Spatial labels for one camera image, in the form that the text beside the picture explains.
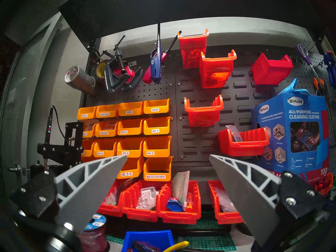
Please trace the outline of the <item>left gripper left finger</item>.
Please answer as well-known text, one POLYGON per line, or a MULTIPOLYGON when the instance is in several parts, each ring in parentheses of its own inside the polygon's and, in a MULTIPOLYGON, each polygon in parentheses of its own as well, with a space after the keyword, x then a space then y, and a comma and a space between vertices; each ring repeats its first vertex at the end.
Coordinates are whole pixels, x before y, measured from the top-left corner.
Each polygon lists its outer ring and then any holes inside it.
POLYGON ((84 231, 126 161, 126 155, 102 158, 76 165, 58 175, 54 180, 59 202, 56 224, 70 223, 76 232, 84 231))

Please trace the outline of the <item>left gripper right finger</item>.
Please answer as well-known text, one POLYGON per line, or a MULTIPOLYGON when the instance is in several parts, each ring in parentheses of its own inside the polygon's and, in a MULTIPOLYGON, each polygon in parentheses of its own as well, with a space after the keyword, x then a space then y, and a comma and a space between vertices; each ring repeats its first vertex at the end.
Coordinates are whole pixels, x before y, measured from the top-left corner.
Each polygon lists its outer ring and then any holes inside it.
POLYGON ((255 241, 263 247, 280 222, 275 207, 281 178, 246 161, 219 155, 210 155, 209 161, 255 241))

